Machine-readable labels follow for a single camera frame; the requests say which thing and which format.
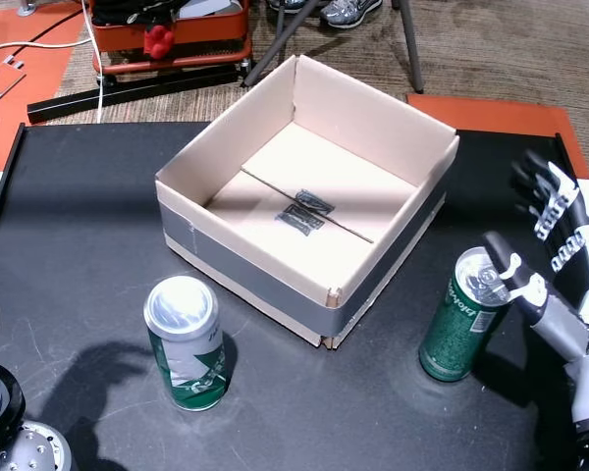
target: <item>aluminum can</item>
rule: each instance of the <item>aluminum can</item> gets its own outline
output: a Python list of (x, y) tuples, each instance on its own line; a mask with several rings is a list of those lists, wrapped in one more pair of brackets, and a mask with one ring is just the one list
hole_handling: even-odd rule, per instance
[(144, 321), (157, 366), (173, 401), (205, 410), (225, 393), (225, 349), (212, 290), (192, 277), (157, 285), (144, 304)]
[(440, 381), (464, 378), (508, 306), (509, 292), (486, 249), (465, 251), (419, 347), (423, 369)]

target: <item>can lid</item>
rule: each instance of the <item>can lid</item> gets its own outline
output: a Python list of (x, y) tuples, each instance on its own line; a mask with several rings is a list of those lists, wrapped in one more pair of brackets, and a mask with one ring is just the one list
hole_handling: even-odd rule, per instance
[(144, 321), (158, 337), (185, 340), (208, 328), (216, 308), (209, 287), (192, 277), (172, 277), (159, 283), (144, 304)]
[(478, 304), (498, 307), (509, 303), (509, 291), (484, 247), (473, 247), (460, 255), (455, 278), (462, 292)]

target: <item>orange mat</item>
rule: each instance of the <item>orange mat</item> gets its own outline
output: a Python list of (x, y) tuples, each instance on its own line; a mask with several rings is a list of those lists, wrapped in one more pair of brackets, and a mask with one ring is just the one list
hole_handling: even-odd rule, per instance
[[(16, 10), (0, 10), (0, 44), (12, 41), (29, 41), (49, 26), (80, 8), (75, 2), (41, 5), (29, 17), (21, 18)], [(38, 39), (48, 44), (69, 43), (79, 40), (83, 27), (82, 15), (57, 26)], [(0, 62), (17, 47), (1, 49)], [(27, 74), (0, 99), (0, 171), (9, 156), (11, 144), (20, 123), (28, 123), (27, 104), (52, 98), (61, 85), (73, 48), (27, 48), (16, 57), (23, 61)]]
[(457, 130), (548, 136), (558, 132), (576, 176), (589, 179), (589, 168), (563, 108), (436, 95), (408, 94), (407, 99), (410, 105)]

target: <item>gray carpet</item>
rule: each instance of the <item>gray carpet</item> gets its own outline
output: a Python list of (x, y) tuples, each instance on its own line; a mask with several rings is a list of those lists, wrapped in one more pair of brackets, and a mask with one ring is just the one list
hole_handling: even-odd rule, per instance
[[(255, 56), (273, 38), (273, 12), (253, 0)], [(0, 8), (14, 6), (0, 0)], [(589, 164), (589, 0), (411, 0), (425, 90), (564, 107)], [(286, 55), (306, 54), (404, 99), (411, 92), (399, 13), (385, 0), (362, 26), (335, 32), (309, 19)], [(59, 94), (93, 88), (91, 48), (73, 53)], [(235, 84), (112, 106), (105, 122), (211, 120), (244, 94)], [(54, 123), (91, 123), (85, 112)]]

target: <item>can label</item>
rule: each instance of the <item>can label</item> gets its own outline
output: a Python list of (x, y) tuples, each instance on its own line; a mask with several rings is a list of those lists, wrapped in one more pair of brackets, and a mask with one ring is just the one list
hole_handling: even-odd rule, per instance
[(419, 348), (423, 369), (441, 381), (465, 377), (493, 321), (506, 306), (485, 307), (466, 296), (452, 277), (425, 340)]
[(168, 341), (148, 331), (155, 359), (175, 403), (188, 410), (215, 405), (225, 393), (225, 349), (218, 323), (195, 340)]

